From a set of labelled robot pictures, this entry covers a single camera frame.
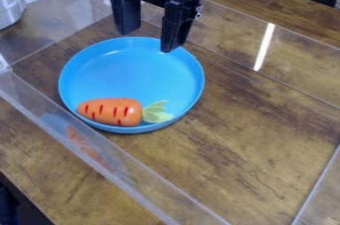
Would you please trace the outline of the orange toy carrot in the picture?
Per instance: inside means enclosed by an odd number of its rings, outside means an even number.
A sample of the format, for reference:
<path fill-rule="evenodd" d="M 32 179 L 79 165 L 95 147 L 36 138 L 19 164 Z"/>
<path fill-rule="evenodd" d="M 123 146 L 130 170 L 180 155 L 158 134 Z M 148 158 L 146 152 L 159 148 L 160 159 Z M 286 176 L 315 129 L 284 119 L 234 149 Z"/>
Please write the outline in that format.
<path fill-rule="evenodd" d="M 103 98 L 82 102 L 76 112 L 94 122 L 132 127 L 143 122 L 158 123 L 172 119 L 167 112 L 167 101 L 159 101 L 148 106 L 131 98 Z"/>

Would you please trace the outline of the round blue tray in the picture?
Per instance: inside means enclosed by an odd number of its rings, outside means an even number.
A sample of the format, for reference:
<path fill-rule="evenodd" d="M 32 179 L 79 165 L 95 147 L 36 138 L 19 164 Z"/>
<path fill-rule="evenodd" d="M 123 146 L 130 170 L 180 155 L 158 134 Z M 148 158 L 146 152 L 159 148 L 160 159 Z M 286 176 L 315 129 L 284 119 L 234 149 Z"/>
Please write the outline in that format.
<path fill-rule="evenodd" d="M 87 100 L 132 98 L 144 106 L 158 103 L 172 119 L 126 127 L 91 119 L 92 127 L 115 133 L 144 133 L 175 123 L 198 102 L 204 89 L 204 70 L 194 54 L 178 48 L 164 53 L 162 41 L 126 37 L 83 49 L 66 64 L 59 94 L 71 112 Z"/>

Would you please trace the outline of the clear acrylic enclosure wall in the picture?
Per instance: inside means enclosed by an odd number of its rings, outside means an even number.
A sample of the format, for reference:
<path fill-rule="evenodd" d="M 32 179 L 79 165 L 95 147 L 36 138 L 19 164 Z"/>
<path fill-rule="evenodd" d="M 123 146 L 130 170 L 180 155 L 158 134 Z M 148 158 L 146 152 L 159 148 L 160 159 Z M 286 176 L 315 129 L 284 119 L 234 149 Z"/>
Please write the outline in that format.
<path fill-rule="evenodd" d="M 0 32 L 0 174 L 52 222 L 340 225 L 340 10 L 203 0 L 203 96 L 143 134 L 90 127 L 59 97 L 70 59 L 115 36 L 110 0 L 42 0 Z"/>

